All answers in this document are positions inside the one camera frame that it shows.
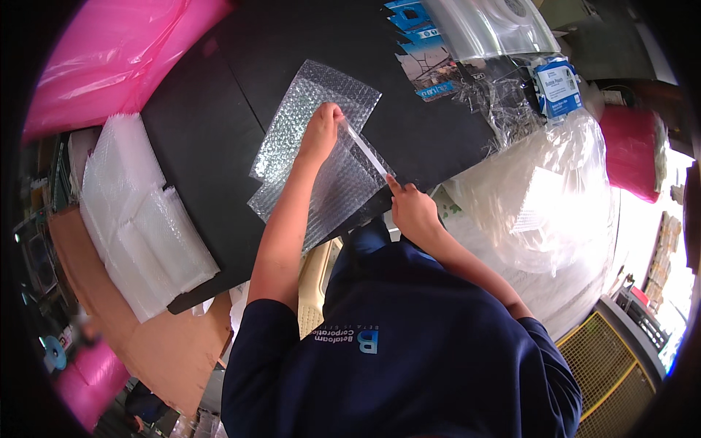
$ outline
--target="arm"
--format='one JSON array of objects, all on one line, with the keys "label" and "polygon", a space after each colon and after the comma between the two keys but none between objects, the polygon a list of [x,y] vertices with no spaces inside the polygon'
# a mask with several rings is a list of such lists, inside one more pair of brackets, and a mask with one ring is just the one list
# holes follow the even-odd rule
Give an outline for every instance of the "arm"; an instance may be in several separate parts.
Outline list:
[{"label": "arm", "polygon": [[342,118],[338,105],[324,103],[309,121],[283,193],[263,232],[247,304],[257,299],[272,299],[297,314],[299,258],[311,189],[319,168],[336,144],[338,122]]},{"label": "arm", "polygon": [[446,271],[477,285],[498,299],[514,319],[533,317],[513,287],[466,250],[438,220],[433,200],[411,183],[402,186],[391,175],[392,218],[410,241],[436,259]]}]

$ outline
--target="red plastic bag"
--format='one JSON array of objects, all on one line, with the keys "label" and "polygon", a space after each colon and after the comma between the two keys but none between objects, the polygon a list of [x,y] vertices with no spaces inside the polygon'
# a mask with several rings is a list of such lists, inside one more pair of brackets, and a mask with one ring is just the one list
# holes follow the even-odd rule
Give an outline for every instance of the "red plastic bag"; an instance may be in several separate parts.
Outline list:
[{"label": "red plastic bag", "polygon": [[651,204],[660,197],[655,191],[657,123],[652,111],[620,105],[606,105],[599,121],[606,140],[608,182]]},{"label": "red plastic bag", "polygon": [[180,57],[232,10],[227,0],[88,0],[39,79],[22,139],[141,111]]}]

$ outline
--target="navy blue shirt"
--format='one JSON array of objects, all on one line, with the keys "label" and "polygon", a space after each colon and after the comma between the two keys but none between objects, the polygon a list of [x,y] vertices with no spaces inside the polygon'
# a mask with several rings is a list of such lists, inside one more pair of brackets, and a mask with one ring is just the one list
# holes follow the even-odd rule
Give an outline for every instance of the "navy blue shirt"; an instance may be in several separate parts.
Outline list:
[{"label": "navy blue shirt", "polygon": [[359,272],[332,280],[333,308],[301,340],[285,304],[246,307],[222,393],[230,438],[575,434],[581,391],[537,320],[404,242]]}]

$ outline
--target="pink plastic roll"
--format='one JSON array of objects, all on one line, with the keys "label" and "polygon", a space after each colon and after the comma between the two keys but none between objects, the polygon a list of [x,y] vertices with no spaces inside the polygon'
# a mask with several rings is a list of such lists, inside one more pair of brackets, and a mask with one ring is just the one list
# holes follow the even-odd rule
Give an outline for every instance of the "pink plastic roll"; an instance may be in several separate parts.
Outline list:
[{"label": "pink plastic roll", "polygon": [[101,339],[93,347],[81,348],[61,371],[55,389],[78,422],[92,432],[129,378],[124,364]]},{"label": "pink plastic roll", "polygon": [[180,57],[232,10],[227,0],[88,0],[39,79],[23,141],[141,111]]}]

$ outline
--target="blue product label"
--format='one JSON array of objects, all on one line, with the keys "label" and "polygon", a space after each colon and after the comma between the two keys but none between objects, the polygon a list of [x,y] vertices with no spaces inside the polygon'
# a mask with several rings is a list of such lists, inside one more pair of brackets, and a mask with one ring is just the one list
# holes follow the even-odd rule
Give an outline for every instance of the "blue product label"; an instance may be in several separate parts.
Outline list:
[{"label": "blue product label", "polygon": [[453,83],[448,81],[444,83],[438,83],[433,87],[424,88],[423,90],[417,90],[416,94],[421,96],[421,98],[426,99],[428,97],[434,97],[442,93],[453,91],[453,89]]},{"label": "blue product label", "polygon": [[555,118],[582,107],[574,68],[567,61],[551,62],[535,68],[540,109]]}]

